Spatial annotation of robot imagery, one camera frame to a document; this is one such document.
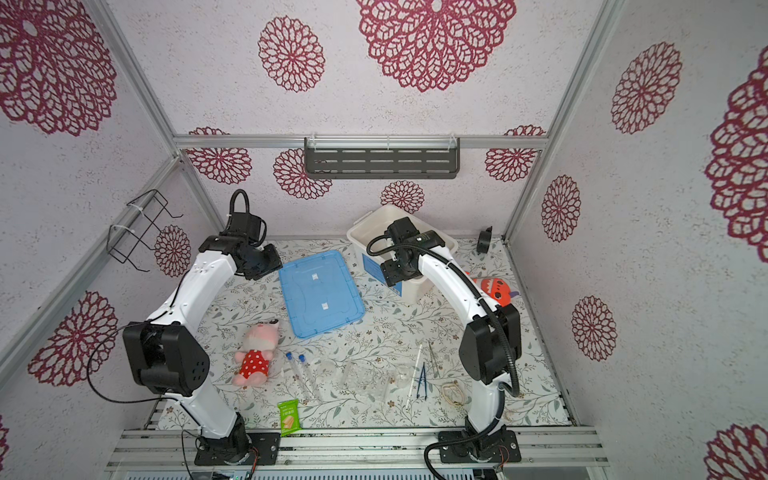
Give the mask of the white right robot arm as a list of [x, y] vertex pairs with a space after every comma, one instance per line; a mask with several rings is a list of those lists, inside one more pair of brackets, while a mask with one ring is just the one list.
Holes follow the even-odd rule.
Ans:
[[464, 332], [458, 355], [473, 380], [465, 431], [428, 445], [423, 453], [427, 468], [437, 475], [430, 454], [458, 447], [469, 458], [486, 460], [504, 444], [502, 425], [506, 398], [520, 395], [517, 360], [521, 357], [520, 314], [502, 306], [480, 290], [444, 246], [400, 243], [381, 250], [392, 258], [381, 270], [392, 286], [415, 276], [429, 279], [453, 307]]

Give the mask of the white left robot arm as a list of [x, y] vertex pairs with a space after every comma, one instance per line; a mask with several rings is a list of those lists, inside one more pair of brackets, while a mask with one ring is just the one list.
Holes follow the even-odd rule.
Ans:
[[211, 383], [210, 358], [196, 334], [210, 304], [231, 278], [259, 280], [281, 267], [272, 244], [258, 246], [242, 236], [210, 236], [162, 306], [122, 333], [134, 381], [178, 402], [199, 427], [204, 454], [217, 464], [243, 463], [251, 440], [242, 415]]

